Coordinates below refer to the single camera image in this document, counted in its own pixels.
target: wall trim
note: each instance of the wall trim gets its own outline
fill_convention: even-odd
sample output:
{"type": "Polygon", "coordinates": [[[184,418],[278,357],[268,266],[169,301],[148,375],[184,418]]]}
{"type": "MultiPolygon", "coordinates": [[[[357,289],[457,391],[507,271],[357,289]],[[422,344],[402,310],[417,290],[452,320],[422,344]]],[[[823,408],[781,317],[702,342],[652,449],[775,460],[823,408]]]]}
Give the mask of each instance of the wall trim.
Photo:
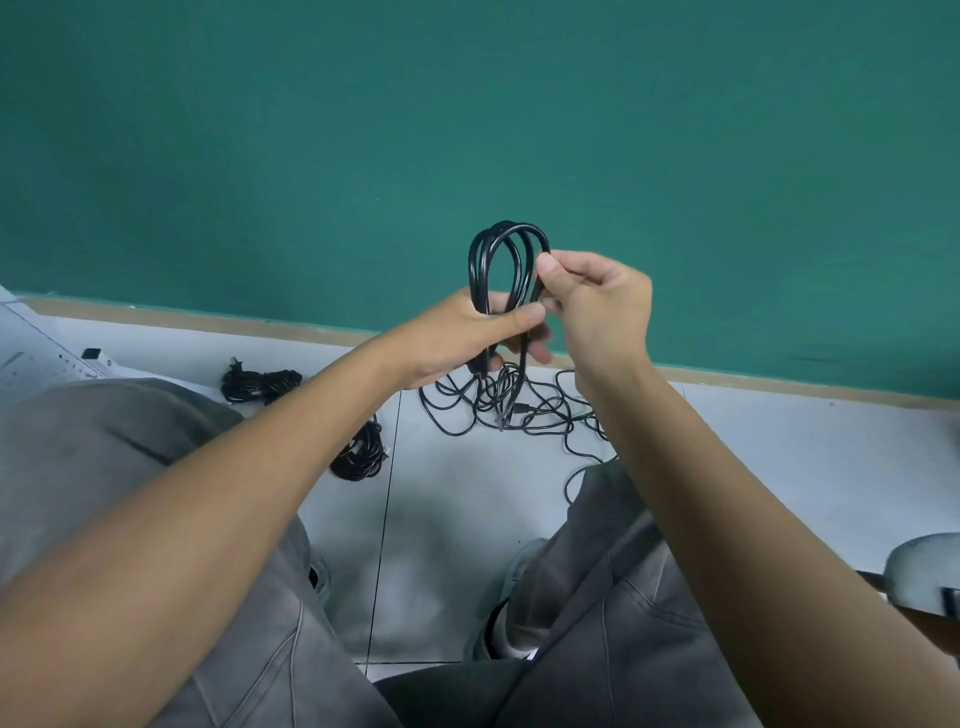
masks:
{"type": "MultiPolygon", "coordinates": [[[[268,339],[332,344],[342,347],[359,346],[376,335],[372,332],[341,331],[308,324],[286,324],[277,321],[140,308],[110,303],[91,303],[46,296],[28,296],[24,297],[22,301],[42,316],[60,316],[67,319],[88,319],[114,324],[138,324],[161,328],[187,328],[212,333],[259,336],[268,339]]],[[[553,363],[550,366],[555,369],[572,369],[573,362],[566,354],[554,354],[553,363]]],[[[943,400],[935,397],[903,395],[895,392],[854,389],[827,384],[805,384],[761,376],[728,375],[680,367],[658,367],[658,369],[670,381],[680,382],[681,384],[709,384],[717,387],[747,389],[756,392],[777,392],[827,400],[861,401],[872,404],[888,404],[895,407],[960,412],[960,400],[943,400]]]]}

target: gray pants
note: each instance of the gray pants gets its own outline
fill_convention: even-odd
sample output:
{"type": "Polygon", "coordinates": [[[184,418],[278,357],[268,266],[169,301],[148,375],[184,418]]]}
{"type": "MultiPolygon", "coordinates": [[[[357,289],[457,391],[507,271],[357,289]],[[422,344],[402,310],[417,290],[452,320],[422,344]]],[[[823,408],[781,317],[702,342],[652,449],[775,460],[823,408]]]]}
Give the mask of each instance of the gray pants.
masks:
{"type": "MultiPolygon", "coordinates": [[[[0,580],[239,422],[158,380],[51,390],[0,413],[0,580]]],[[[588,471],[517,583],[534,661],[436,667],[372,686],[337,643],[290,524],[221,640],[154,726],[756,725],[649,511],[618,464],[588,471]]]]}

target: person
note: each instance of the person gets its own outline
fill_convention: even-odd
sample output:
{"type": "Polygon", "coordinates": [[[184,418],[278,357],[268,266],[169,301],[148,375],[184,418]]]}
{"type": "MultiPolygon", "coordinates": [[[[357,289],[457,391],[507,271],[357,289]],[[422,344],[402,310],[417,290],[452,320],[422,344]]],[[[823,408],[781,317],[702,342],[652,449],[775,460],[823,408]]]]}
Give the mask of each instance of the person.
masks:
{"type": "Polygon", "coordinates": [[[955,668],[651,364],[651,281],[590,253],[537,271],[542,303],[484,316],[456,293],[245,422],[152,380],[5,413],[0,724],[955,722],[955,668]],[[500,659],[372,686],[306,578],[298,507],[395,391],[524,331],[544,360],[546,309],[619,464],[514,564],[474,649],[500,659]]]}

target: person's left arm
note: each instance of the person's left arm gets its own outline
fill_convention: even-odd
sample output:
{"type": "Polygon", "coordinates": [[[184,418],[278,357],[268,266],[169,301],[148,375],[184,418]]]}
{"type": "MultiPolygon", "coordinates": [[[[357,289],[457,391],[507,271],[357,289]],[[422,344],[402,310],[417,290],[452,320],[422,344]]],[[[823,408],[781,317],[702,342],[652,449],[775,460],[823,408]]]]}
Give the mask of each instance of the person's left arm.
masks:
{"type": "MultiPolygon", "coordinates": [[[[492,303],[502,304],[502,298],[492,303]]],[[[0,725],[147,723],[216,644],[317,478],[398,389],[535,330],[461,291],[146,483],[0,590],[0,725]]],[[[547,359],[542,343],[531,349],[547,359]]]]}

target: forearm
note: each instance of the forearm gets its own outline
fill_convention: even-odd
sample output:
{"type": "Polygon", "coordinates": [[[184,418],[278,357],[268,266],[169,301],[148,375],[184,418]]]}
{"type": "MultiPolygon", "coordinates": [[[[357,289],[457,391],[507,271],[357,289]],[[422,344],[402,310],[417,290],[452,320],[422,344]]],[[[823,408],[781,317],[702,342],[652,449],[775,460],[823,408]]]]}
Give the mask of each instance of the forearm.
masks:
{"type": "Polygon", "coordinates": [[[195,451],[0,593],[0,723],[141,725],[400,382],[376,343],[195,451]]]}
{"type": "Polygon", "coordinates": [[[927,725],[956,715],[960,686],[942,654],[649,362],[595,389],[600,420],[761,719],[927,725]]]}

